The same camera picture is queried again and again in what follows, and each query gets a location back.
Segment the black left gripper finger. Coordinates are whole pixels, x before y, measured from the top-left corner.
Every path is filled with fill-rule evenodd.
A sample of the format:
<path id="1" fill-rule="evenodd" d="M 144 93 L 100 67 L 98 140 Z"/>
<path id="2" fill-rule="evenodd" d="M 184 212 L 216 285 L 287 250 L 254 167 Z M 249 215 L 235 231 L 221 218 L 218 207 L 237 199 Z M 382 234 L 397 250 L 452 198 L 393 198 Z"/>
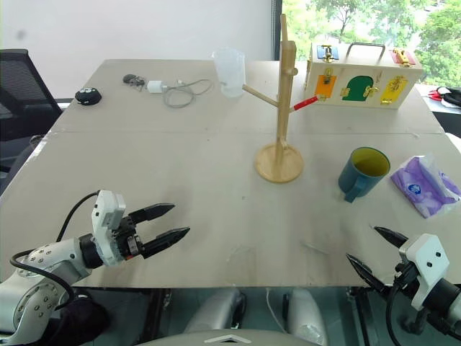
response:
<path id="1" fill-rule="evenodd" d="M 157 203 L 149 205 L 148 207 L 141 208 L 139 210 L 129 213 L 128 216 L 134 224 L 142 223 L 145 221 L 151 221 L 159 218 L 162 215 L 168 213 L 175 207 L 173 203 Z"/>
<path id="2" fill-rule="evenodd" d="M 183 227 L 164 232 L 158 235 L 154 240 L 145 243 L 140 254 L 144 259 L 158 254 L 183 239 L 189 231 L 190 227 Z"/>

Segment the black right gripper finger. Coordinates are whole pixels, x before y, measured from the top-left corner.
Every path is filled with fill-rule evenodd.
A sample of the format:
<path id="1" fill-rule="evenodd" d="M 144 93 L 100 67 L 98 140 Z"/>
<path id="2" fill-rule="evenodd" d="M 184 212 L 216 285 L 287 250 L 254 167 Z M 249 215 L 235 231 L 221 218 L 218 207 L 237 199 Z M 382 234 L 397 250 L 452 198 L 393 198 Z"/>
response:
<path id="1" fill-rule="evenodd" d="M 375 226 L 374 230 L 386 241 L 399 249 L 408 241 L 407 236 L 382 226 Z"/>
<path id="2" fill-rule="evenodd" d="M 373 290 L 376 290 L 378 293 L 389 293 L 390 288 L 381 282 L 378 278 L 376 278 L 371 269 L 366 266 L 361 260 L 357 259 L 355 256 L 351 254 L 346 254 L 346 258 L 358 274 L 358 276 L 363 279 L 369 287 Z"/>

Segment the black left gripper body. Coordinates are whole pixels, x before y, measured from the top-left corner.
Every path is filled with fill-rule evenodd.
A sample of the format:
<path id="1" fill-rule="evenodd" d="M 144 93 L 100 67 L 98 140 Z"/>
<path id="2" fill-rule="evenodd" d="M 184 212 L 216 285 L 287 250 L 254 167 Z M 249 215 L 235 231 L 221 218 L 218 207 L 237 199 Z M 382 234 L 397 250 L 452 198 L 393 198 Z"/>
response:
<path id="1" fill-rule="evenodd" d="M 145 221 L 140 216 L 128 215 L 121 219 L 120 225 L 114 230 L 114 239 L 123 260 L 130 260 L 144 252 L 145 247 L 137 234 L 136 225 Z"/>

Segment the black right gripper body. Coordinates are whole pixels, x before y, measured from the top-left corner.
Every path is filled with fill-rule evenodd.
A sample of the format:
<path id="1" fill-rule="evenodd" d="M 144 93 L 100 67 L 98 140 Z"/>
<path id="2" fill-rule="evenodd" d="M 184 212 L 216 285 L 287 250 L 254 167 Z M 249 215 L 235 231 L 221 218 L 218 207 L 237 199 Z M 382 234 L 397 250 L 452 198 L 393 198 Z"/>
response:
<path id="1" fill-rule="evenodd" d="M 418 276 L 419 271 L 414 263 L 398 263 L 395 266 L 395 277 L 393 285 L 387 289 L 385 297 L 389 297 L 393 286 L 397 284 L 399 291 L 401 291 L 404 296 L 413 298 L 419 289 Z"/>

